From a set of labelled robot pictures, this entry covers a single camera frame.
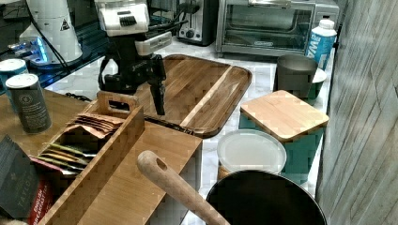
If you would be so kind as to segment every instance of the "teal canister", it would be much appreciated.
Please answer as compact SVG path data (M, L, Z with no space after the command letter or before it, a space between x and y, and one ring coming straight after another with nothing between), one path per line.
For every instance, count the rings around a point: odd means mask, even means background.
M6 81L15 75L23 73L28 73L28 70L26 63L22 59L7 59L0 62L0 80L14 112L17 111L14 103L12 102L9 91L7 90Z

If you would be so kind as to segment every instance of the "wooden canister lid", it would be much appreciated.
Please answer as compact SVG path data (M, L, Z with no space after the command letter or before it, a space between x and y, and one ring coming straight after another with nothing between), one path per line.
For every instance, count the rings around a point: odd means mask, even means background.
M282 143L324 127L329 121L326 114L286 91L245 102L240 111Z

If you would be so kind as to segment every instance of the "gray canister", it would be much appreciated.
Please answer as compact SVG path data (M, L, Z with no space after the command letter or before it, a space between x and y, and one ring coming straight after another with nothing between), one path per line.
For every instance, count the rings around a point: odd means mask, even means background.
M21 74L9 78L6 87L26 133L39 133L52 122L44 96L35 74Z
M274 91L284 90L305 99L313 83L318 64L304 55L286 54L278 58Z
M0 62L0 80L14 112L17 112L17 110L11 100L9 91L6 88L6 81L15 75L23 73L28 73L28 71L26 63L22 59L7 59Z

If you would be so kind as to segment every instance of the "wooden handle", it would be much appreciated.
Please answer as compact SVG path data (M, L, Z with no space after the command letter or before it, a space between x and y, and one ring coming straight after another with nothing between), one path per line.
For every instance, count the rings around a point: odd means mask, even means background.
M208 225L229 225L222 215L155 153L144 151L138 156L138 169L159 188L184 204Z
M99 100L99 109L104 113L130 113L138 105L138 98L129 95L123 95L118 93L98 91L97 98ZM111 108L109 101L126 103L129 105L129 111L122 111L118 109Z

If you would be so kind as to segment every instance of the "oven window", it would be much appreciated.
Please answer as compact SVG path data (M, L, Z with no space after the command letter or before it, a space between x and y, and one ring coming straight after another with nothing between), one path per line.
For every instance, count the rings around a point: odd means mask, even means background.
M303 51L310 10L229 5L223 44Z

